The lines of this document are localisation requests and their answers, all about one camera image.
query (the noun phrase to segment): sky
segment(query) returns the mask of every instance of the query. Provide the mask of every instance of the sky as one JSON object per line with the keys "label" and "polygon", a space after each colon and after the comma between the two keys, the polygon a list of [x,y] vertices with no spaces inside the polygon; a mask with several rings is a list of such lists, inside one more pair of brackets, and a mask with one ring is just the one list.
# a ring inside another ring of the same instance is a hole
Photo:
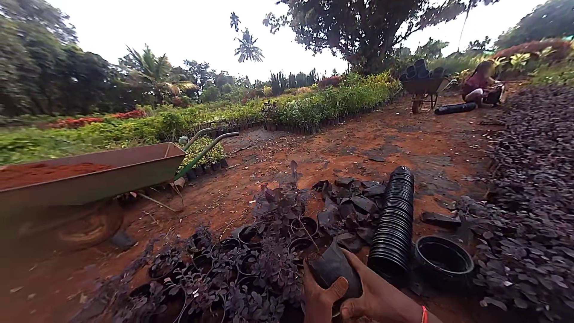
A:
{"label": "sky", "polygon": [[[335,68],[342,72],[347,63],[333,57],[329,50],[313,55],[303,45],[295,42],[290,28],[281,28],[271,34],[262,24],[265,14],[277,16],[287,11],[284,4],[275,0],[47,0],[70,16],[76,27],[79,45],[84,51],[101,55],[110,63],[127,54],[126,46],[142,49],[148,44],[156,55],[167,53],[173,66],[183,65],[183,60],[206,61],[212,68],[227,71],[230,75],[247,75],[268,80],[270,72],[283,70],[286,74],[309,72],[316,68],[319,74],[332,75]],[[545,0],[500,0],[480,5],[470,12],[461,40],[461,49],[473,40],[485,36],[498,38],[513,27],[523,16]],[[238,47],[236,33],[230,28],[230,15],[234,11],[241,20],[240,28],[249,28],[258,38],[255,43],[265,58],[261,63],[239,63],[234,56]],[[429,37],[448,41],[443,55],[455,52],[459,45],[464,16],[456,20],[413,33],[403,46],[414,51]]]}

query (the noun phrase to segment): dirt ground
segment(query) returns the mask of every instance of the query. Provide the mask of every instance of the dirt ground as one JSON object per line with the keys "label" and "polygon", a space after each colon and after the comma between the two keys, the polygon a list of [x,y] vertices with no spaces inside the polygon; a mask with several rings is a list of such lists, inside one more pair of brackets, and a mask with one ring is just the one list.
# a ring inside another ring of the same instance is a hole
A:
{"label": "dirt ground", "polygon": [[[458,95],[439,98],[439,106],[458,102]],[[339,176],[383,181],[397,166],[408,166],[417,182],[413,241],[441,231],[422,223],[421,213],[448,214],[448,204],[464,194],[484,197],[486,188],[474,177],[486,172],[489,133],[500,126],[481,124],[496,113],[492,109],[446,116],[432,112],[413,115],[410,104],[410,98],[403,97],[380,111],[313,136],[256,129],[226,139],[223,144],[229,168],[187,183],[183,206],[173,191],[152,192],[153,198],[178,210],[178,214],[147,200],[138,200],[125,210],[123,228],[138,241],[129,251],[122,253],[104,243],[74,253],[44,256],[43,260],[26,258],[18,264],[4,264],[9,272],[0,284],[3,321],[67,321],[94,291],[96,280],[120,273],[151,237],[163,234],[161,241],[177,234],[187,237],[199,224],[209,225],[218,237],[228,235],[252,221],[250,201],[261,183],[288,181],[291,160],[299,164],[297,170],[302,174],[299,188],[311,188],[320,179],[333,181]],[[307,215],[316,216],[322,208],[320,197],[312,198]],[[468,242],[465,240],[461,236],[462,244]],[[145,275],[141,270],[134,285],[141,284]],[[480,310],[478,301],[459,295],[410,295],[445,323],[505,319],[499,312]]]}

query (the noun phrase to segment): coconut palm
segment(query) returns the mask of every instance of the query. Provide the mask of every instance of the coconut palm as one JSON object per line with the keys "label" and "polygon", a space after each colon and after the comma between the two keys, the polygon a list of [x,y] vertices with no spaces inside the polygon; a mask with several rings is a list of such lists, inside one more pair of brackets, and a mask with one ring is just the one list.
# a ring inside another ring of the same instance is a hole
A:
{"label": "coconut palm", "polygon": [[135,86],[142,83],[151,85],[160,103],[163,101],[162,92],[179,95],[181,91],[199,90],[199,86],[191,81],[182,81],[180,75],[173,74],[168,57],[165,54],[157,57],[147,44],[142,54],[129,47],[127,51],[124,63],[129,68],[129,83]]}
{"label": "coconut palm", "polygon": [[231,20],[230,27],[235,28],[235,32],[239,32],[239,23],[241,23],[239,17],[234,12],[232,12],[229,19]]}
{"label": "coconut palm", "polygon": [[246,60],[263,61],[265,58],[261,53],[261,49],[255,46],[257,39],[253,39],[253,35],[249,33],[249,29],[245,29],[243,37],[239,40],[239,48],[235,50],[235,55],[239,55],[239,62],[243,63]]}

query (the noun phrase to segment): hand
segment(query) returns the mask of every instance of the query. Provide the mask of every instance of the hand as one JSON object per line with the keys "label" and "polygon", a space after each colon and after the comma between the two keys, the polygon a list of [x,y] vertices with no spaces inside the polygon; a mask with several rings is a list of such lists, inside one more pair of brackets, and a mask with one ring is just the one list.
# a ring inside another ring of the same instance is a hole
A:
{"label": "hand", "polygon": [[333,304],[347,292],[349,282],[345,277],[339,277],[329,289],[322,289],[315,281],[307,262],[303,262],[303,266],[305,267],[303,276],[305,323],[330,323]]}
{"label": "hand", "polygon": [[343,319],[366,316],[377,322],[419,323],[422,307],[363,264],[353,253],[343,249],[349,263],[360,276],[363,295],[341,305]]}

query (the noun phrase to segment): stack of black plastic pots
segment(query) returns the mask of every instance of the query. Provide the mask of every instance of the stack of black plastic pots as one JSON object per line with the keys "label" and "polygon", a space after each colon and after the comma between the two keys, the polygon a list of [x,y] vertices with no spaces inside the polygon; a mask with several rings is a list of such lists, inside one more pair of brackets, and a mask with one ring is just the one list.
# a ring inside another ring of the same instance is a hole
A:
{"label": "stack of black plastic pots", "polygon": [[387,184],[380,223],[369,252],[369,268],[392,284],[405,281],[409,271],[413,231],[414,176],[399,166]]}

